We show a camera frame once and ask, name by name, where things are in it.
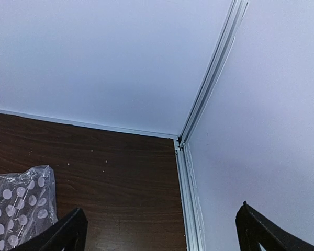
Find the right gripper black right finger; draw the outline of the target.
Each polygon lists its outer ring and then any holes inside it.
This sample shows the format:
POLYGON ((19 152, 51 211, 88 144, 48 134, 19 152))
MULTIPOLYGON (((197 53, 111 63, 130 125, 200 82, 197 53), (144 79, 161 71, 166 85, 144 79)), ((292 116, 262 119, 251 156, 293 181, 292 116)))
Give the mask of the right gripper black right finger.
POLYGON ((314 246, 284 231, 246 201, 235 218, 239 246, 247 250, 314 250, 314 246))

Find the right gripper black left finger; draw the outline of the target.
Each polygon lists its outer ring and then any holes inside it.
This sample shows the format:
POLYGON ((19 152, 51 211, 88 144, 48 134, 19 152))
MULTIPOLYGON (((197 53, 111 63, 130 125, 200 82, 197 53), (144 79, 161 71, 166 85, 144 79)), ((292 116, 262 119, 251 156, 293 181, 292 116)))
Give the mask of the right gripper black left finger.
POLYGON ((72 210, 38 236, 18 245, 19 250, 85 250, 88 221, 81 208, 72 210))

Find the clear polka dot zip bag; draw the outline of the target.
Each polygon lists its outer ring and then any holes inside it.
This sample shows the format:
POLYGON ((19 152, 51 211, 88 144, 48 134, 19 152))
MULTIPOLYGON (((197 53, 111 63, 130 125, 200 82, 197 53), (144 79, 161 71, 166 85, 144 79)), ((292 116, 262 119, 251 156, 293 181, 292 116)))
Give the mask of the clear polka dot zip bag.
POLYGON ((57 222, 55 177, 48 166, 0 174, 0 250, 11 250, 57 222))

